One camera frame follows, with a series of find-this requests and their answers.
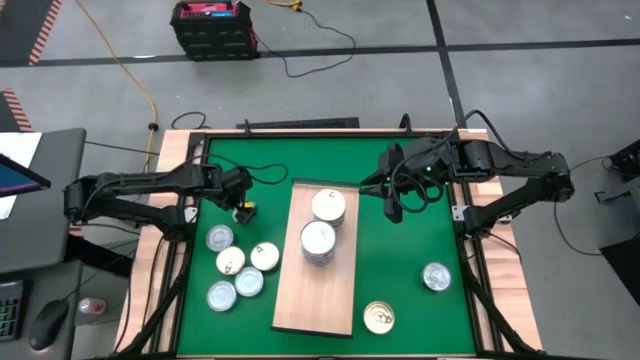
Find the gold can lid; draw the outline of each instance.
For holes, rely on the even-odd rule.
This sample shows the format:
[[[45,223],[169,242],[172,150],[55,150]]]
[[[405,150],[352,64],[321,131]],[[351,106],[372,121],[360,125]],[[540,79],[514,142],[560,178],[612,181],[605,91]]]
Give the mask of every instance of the gold can lid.
[[[229,246],[218,253],[216,267],[225,275],[235,275],[244,266],[244,253],[237,246]]]
[[[263,242],[256,245],[251,250],[251,264],[260,271],[269,271],[273,269],[280,259],[280,251],[269,242]]]
[[[374,334],[388,333],[396,322],[396,317],[389,304],[374,301],[364,309],[364,324]]]

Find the can lid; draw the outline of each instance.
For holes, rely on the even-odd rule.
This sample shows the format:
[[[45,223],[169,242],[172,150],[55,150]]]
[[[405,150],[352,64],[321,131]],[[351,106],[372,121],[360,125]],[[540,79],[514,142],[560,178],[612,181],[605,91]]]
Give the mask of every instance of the can lid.
[[[236,289],[228,281],[218,281],[209,288],[207,303],[214,311],[229,310],[236,302]]]
[[[236,275],[235,283],[238,294],[247,297],[256,296],[262,290],[264,277],[260,270],[248,266]]]
[[[216,258],[218,271],[225,275],[235,275],[244,265],[244,253],[237,246],[222,250]]]
[[[312,221],[300,233],[302,248],[311,255],[324,255],[336,243],[336,231],[324,221]]]
[[[341,192],[332,189],[320,190],[311,200],[313,214],[324,221],[338,220],[346,208],[346,202]]]
[[[207,233],[207,246],[215,252],[222,251],[233,243],[233,231],[227,225],[216,225]]]
[[[396,322],[396,317],[389,304],[374,301],[364,309],[364,324],[374,334],[388,333]]]
[[[433,291],[443,291],[451,284],[451,274],[446,266],[430,263],[422,271],[422,281]]]
[[[269,242],[256,245],[251,250],[251,264],[260,271],[273,269],[280,260],[280,251]]]

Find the green table surface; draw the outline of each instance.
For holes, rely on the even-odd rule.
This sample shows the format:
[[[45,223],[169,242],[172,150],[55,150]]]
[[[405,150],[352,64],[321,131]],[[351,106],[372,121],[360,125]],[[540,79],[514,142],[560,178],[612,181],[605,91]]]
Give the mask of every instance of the green table surface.
[[[219,280],[233,277],[216,270],[216,254],[205,243],[207,231],[226,224],[233,229],[235,245],[250,262],[251,249],[259,242],[274,243],[282,252],[291,199],[292,178],[358,183],[370,175],[377,154],[391,143],[407,139],[213,139],[210,154],[219,154],[243,165],[283,163],[289,179],[267,186],[254,183],[248,200],[258,206],[248,225],[235,224],[230,212],[203,201],[196,233],[189,283],[178,340],[179,355],[374,355],[374,354],[471,354],[471,326],[456,254],[447,197],[430,204],[421,214],[404,214],[392,224],[382,213],[382,200],[361,196],[358,217],[353,338],[338,339],[271,330],[278,289],[279,269],[265,273],[258,297],[238,296],[228,312],[214,312],[206,295]],[[211,158],[209,162],[232,165]],[[265,180],[277,180],[278,168],[253,171]],[[416,206],[417,199],[408,199]],[[452,284],[442,293],[426,289],[420,280],[424,266],[445,264]],[[391,305],[394,328],[386,335],[370,333],[363,311],[372,301]]]

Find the black stand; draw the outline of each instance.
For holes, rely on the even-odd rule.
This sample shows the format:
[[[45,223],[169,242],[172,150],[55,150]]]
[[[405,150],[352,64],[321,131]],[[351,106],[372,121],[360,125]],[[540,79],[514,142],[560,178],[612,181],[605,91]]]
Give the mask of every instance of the black stand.
[[[92,244],[81,237],[71,234],[67,238],[67,250],[64,260],[80,260],[86,265],[123,278],[129,277],[133,266],[133,260],[130,257]]]

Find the gray floor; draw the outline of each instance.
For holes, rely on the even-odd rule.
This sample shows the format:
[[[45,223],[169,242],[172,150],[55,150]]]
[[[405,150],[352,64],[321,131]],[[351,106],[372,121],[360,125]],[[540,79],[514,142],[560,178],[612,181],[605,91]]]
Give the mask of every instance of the gray floor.
[[[168,25],[173,0],[85,2],[120,55],[180,54]],[[274,49],[349,45],[316,29],[304,15],[258,0],[247,3],[256,31]],[[640,37],[640,5],[633,0],[447,0],[437,5],[449,44]],[[423,0],[307,0],[305,8],[321,23],[352,34],[359,45],[435,42]],[[43,58],[107,56],[75,2],[65,1]],[[290,62],[292,72],[298,72],[340,58]],[[483,110],[514,149],[558,151],[577,164],[614,152],[640,135],[638,47],[452,53],[451,62],[465,110]],[[364,127],[395,127],[405,112],[416,126],[453,124],[435,53],[356,56],[341,67],[296,80],[284,76],[279,59],[130,69],[157,104],[163,129],[190,110],[205,112],[208,123],[218,128],[244,119],[345,116],[359,116]],[[95,141],[146,145],[147,105],[115,65],[0,69],[0,88],[15,90],[38,131],[84,127]],[[469,125],[482,126],[478,120]],[[82,173],[140,171],[143,162],[141,155],[88,146]],[[503,182],[507,190],[519,185]],[[577,170],[574,182],[577,193],[559,206],[559,216],[576,247],[597,251],[630,234],[637,218],[630,225],[628,214],[593,200],[594,191],[617,183],[598,162]],[[535,205],[514,221],[545,349],[561,355],[637,358],[640,307],[603,258],[581,256],[562,243],[551,209]],[[99,243],[129,238],[101,230],[87,233]],[[110,323],[79,335],[74,358],[106,354],[116,329]]]

